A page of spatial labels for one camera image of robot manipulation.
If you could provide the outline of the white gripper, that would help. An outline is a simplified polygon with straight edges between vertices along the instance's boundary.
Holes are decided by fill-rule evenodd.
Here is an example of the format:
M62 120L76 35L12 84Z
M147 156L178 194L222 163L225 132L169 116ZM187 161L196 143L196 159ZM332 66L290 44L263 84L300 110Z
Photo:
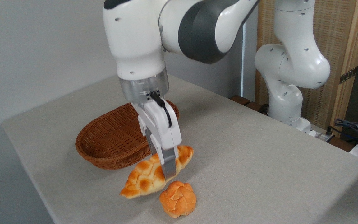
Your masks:
M182 136L173 107L168 101L163 102L163 107L154 100L131 105L138 113L141 132L147 139L151 154L158 154L165 180L170 180L177 174L177 146L181 144Z

